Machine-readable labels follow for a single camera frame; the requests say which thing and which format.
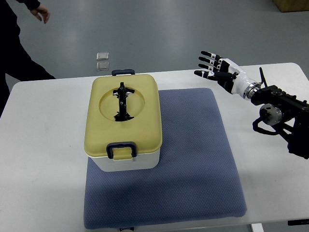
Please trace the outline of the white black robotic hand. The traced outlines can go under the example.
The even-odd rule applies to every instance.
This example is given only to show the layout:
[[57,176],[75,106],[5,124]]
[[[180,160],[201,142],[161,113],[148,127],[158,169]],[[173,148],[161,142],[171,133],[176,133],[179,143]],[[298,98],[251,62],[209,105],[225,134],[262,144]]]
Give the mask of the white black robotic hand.
[[261,83],[252,80],[247,73],[236,63],[217,54],[201,51],[198,58],[201,70],[194,74],[208,80],[216,81],[230,94],[238,94],[243,99],[249,100],[261,88]]

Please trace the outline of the bystander bare hand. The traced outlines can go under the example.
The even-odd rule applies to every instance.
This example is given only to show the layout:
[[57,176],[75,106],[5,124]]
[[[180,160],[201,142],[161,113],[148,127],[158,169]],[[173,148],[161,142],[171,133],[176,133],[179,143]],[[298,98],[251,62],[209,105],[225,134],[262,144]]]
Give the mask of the bystander bare hand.
[[46,8],[44,5],[40,5],[34,10],[30,11],[39,21],[43,22],[46,24],[49,21],[50,18],[50,11]]

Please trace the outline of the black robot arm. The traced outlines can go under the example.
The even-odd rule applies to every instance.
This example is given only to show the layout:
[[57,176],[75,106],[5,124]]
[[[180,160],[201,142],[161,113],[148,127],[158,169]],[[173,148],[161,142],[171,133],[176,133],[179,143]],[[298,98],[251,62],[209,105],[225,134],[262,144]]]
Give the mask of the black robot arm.
[[280,135],[288,152],[304,159],[309,158],[309,104],[300,101],[275,85],[249,94],[254,105],[262,105],[253,130],[266,135]]

